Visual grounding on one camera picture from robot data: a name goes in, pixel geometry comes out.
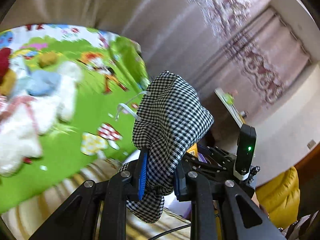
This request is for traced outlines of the beige satin sofa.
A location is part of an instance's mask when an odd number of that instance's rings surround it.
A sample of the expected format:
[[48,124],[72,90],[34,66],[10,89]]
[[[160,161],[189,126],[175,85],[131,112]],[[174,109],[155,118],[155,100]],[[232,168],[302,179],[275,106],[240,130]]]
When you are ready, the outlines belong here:
[[73,24],[138,42],[148,74],[187,80],[217,112],[214,90],[235,95],[259,140],[306,128],[295,92],[310,57],[274,7],[277,0],[1,0],[1,29]]

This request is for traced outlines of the white plush toy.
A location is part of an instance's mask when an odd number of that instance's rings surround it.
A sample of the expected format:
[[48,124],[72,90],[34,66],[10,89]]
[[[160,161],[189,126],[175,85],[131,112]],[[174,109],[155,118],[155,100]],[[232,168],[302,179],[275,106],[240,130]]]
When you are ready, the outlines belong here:
[[[13,59],[10,69],[16,75],[28,71],[22,57]],[[61,63],[53,71],[61,75],[57,89],[47,96],[31,96],[26,92],[1,100],[1,176],[15,174],[23,158],[39,158],[42,147],[39,137],[52,130],[58,121],[71,121],[75,112],[76,88],[82,80],[81,68],[72,61]]]

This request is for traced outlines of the yellow sponge block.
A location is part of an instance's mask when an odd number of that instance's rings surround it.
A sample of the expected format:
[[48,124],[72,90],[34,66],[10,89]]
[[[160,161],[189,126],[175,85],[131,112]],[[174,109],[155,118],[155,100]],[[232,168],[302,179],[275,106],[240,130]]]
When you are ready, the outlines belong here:
[[38,58],[39,67],[44,68],[56,64],[57,59],[58,55],[55,52],[41,54]]

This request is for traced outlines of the green cartoon play mat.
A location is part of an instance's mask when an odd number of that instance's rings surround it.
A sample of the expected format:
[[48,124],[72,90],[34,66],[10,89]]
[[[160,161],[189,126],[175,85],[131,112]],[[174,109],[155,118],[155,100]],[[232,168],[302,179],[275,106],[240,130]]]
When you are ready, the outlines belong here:
[[[23,158],[20,169],[1,176],[1,212],[45,191],[89,162],[102,157],[126,159],[134,146],[133,112],[148,85],[140,45],[108,31],[66,24],[32,24],[1,32],[1,49],[10,48],[9,69],[1,82],[1,100],[16,75],[10,63],[22,57],[30,70],[53,72],[72,61],[82,70],[75,112],[58,121],[39,141],[42,156]],[[41,54],[55,52],[56,64],[40,68]]]

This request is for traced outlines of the black white houndstooth cloth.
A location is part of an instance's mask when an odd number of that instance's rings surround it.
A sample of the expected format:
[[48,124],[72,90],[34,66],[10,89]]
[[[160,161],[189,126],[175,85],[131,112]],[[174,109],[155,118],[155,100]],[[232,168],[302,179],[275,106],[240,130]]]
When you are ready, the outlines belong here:
[[201,105],[193,87],[179,75],[164,71],[147,87],[137,109],[132,142],[149,150],[145,193],[127,201],[127,208],[146,223],[157,222],[164,197],[174,190],[175,169],[185,152],[208,132],[214,118]]

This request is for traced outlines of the yellow puffy cushion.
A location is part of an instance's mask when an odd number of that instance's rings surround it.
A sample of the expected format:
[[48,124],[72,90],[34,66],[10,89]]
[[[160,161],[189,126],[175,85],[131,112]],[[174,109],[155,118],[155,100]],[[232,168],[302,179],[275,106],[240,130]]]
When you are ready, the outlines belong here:
[[259,203],[265,208],[271,222],[278,228],[287,228],[298,217],[300,204],[299,178],[295,167],[290,167],[256,190]]

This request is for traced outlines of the red knitted item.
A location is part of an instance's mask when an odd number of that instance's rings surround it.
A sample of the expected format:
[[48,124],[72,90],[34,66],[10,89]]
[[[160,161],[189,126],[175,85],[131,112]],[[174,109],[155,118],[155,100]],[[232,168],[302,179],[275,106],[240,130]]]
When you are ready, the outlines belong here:
[[0,50],[0,79],[3,81],[3,77],[8,72],[9,69],[9,57],[11,54],[10,48],[2,48]]

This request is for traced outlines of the light blue fleece pouch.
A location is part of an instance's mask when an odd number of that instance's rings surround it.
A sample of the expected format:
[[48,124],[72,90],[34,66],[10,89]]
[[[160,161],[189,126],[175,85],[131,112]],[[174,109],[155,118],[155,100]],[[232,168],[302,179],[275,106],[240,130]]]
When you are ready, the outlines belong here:
[[47,96],[53,93],[60,84],[61,75],[45,70],[20,72],[17,76],[12,95],[26,92],[31,96]]

